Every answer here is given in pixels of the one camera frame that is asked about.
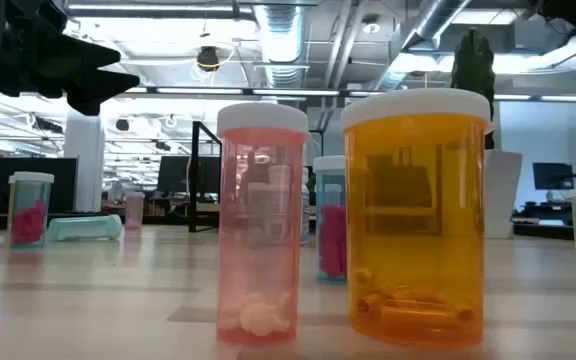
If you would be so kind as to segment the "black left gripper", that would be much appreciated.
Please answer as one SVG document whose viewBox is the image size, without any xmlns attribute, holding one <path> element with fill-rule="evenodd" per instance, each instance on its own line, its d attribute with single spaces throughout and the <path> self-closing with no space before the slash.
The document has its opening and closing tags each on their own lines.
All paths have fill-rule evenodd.
<svg viewBox="0 0 576 360">
<path fill-rule="evenodd" d="M 67 37 L 68 69 L 87 71 L 68 82 L 40 68 L 51 40 L 60 39 L 67 15 L 52 0 L 0 0 L 0 93 L 18 97 L 37 92 L 47 98 L 67 94 L 69 106 L 86 116 L 98 116 L 105 101 L 140 85 L 131 74 L 97 70 L 121 59 L 118 51 Z"/>
</svg>

